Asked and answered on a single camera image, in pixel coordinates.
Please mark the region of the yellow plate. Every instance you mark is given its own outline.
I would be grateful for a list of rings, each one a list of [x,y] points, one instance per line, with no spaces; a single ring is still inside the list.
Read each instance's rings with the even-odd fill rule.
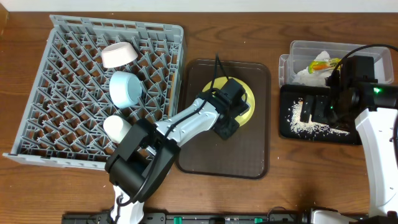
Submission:
[[[235,120],[239,126],[245,125],[254,114],[254,93],[242,80],[235,77],[219,77],[207,83],[197,97],[207,100],[219,114],[214,128]]]

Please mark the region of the white napkin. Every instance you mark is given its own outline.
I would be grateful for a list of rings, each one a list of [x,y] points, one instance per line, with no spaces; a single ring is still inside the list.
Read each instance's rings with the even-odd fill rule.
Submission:
[[[329,53],[324,50],[317,55],[313,62],[329,62],[330,59]],[[331,73],[332,68],[323,68],[310,73],[310,66],[307,66],[305,69],[297,73],[293,79],[293,83],[306,86],[326,87],[325,79],[328,78]]]

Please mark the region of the green snack wrapper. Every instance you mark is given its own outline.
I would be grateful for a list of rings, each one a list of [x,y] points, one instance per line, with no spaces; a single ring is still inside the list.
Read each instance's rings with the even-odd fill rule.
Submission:
[[[308,72],[310,74],[317,73],[325,70],[334,69],[340,62],[340,58],[330,58],[327,60],[314,60],[308,66]]]

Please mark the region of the light blue bowl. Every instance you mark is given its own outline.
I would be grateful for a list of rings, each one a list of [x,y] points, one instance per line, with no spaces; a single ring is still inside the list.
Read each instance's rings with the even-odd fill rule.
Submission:
[[[109,83],[109,93],[116,107],[123,109],[134,106],[142,95],[141,81],[135,74],[114,72]]]

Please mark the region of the white cup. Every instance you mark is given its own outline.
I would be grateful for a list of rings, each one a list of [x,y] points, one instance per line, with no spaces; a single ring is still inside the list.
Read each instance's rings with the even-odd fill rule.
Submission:
[[[117,115],[107,117],[103,123],[105,133],[116,144],[119,144],[124,139],[131,127],[130,123]]]

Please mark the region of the white bowl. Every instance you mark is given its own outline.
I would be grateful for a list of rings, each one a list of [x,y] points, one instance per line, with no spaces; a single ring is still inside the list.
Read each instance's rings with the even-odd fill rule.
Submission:
[[[138,58],[137,52],[129,42],[118,42],[101,51],[104,68],[120,67]]]

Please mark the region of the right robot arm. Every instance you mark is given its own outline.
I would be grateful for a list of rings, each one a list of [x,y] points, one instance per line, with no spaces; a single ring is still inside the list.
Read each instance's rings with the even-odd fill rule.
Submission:
[[[374,59],[343,58],[326,79],[328,95],[307,95],[300,120],[355,129],[369,179],[368,215],[356,220],[325,208],[313,209],[307,223],[397,223],[397,87],[374,77]]]

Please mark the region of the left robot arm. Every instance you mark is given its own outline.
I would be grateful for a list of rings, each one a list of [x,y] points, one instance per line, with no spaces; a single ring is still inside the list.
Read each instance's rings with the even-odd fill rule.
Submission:
[[[119,145],[105,164],[115,203],[108,223],[139,223],[144,202],[159,188],[178,157],[181,146],[212,130],[227,140],[247,123],[255,108],[252,90],[237,78],[216,78],[194,102],[175,116],[134,125],[119,120]]]

